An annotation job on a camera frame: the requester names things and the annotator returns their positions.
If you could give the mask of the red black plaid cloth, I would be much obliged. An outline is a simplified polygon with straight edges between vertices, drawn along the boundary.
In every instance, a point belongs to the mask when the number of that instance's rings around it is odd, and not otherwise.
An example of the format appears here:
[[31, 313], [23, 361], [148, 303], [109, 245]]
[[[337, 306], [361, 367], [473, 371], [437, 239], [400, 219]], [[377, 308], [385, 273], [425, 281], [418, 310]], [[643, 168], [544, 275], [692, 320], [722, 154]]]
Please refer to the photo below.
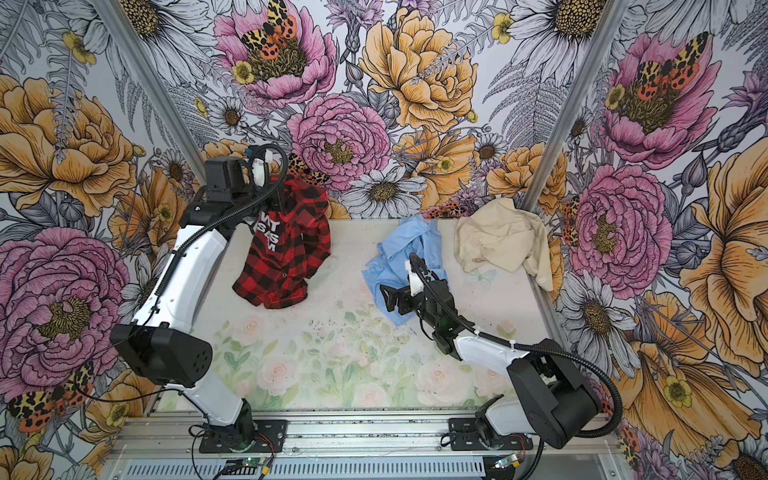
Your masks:
[[331, 254], [325, 190], [288, 176], [285, 204], [262, 212], [233, 291], [254, 306], [283, 309], [304, 301], [307, 280]]

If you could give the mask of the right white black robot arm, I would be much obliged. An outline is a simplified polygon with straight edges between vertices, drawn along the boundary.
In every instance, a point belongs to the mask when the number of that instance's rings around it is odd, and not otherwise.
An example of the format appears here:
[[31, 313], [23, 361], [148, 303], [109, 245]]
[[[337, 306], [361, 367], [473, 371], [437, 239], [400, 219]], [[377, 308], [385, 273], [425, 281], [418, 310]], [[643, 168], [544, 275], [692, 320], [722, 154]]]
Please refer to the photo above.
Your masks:
[[458, 312], [448, 282], [424, 259], [412, 254], [405, 268], [405, 286], [379, 287], [386, 310], [416, 314], [432, 328], [428, 337], [440, 352], [499, 374], [513, 386], [513, 398], [497, 396], [475, 413], [469, 433], [485, 447], [499, 448], [515, 434], [534, 434], [561, 449], [574, 437], [598, 438], [615, 429], [615, 419], [600, 428], [588, 427], [602, 412], [602, 403], [580, 368], [598, 373], [594, 365], [552, 339], [528, 345], [481, 330]]

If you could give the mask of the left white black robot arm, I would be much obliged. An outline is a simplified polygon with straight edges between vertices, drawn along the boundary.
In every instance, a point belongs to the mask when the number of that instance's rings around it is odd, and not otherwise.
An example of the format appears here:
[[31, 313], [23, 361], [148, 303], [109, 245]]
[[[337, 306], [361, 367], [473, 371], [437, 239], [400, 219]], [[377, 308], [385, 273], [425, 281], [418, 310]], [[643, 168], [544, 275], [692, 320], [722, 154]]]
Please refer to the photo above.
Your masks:
[[139, 376], [175, 392], [203, 417], [203, 452], [244, 452], [259, 440], [247, 400], [214, 371], [211, 344], [193, 336], [200, 307], [237, 227], [285, 207], [288, 156], [277, 144], [205, 162], [207, 183], [184, 210], [159, 280], [132, 320], [113, 328], [112, 346]]

